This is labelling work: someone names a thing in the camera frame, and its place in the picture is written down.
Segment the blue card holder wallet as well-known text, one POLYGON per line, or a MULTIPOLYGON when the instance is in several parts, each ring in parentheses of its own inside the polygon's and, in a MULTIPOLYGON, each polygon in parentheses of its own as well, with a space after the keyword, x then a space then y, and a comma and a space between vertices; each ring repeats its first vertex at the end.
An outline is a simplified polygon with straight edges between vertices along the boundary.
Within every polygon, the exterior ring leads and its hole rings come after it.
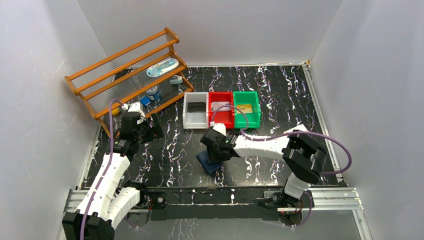
POLYGON ((220 162, 209 162, 209 155, 207 150, 203 150, 202 152, 198 153, 196 155, 196 159, 201 164, 205 172, 208 173, 208 175, 214 174, 223 166, 223 164, 220 162))

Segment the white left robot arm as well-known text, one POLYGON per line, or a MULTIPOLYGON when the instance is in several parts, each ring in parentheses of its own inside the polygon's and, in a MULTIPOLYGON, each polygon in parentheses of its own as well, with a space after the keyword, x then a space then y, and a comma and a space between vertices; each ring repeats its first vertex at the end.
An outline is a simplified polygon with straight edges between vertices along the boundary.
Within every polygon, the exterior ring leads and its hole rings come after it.
POLYGON ((122 188, 118 184, 140 145, 164 137, 158 116, 126 112, 118 135, 110 137, 109 150, 90 189, 76 209, 63 216, 62 227, 68 240, 113 240, 129 210, 149 203, 145 184, 131 180, 122 188))

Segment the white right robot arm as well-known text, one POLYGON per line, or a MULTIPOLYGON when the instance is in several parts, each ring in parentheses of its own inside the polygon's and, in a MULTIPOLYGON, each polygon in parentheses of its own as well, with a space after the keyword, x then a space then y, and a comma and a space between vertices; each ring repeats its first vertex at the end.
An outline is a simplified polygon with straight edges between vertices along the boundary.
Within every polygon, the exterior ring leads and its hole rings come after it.
POLYGON ((270 207, 295 207, 307 189, 317 184, 323 173, 328 151, 313 139, 314 133, 294 129, 280 136, 228 134, 209 128, 200 138, 206 146, 210 164, 231 158, 261 157, 283 161, 291 170, 279 196, 270 207))

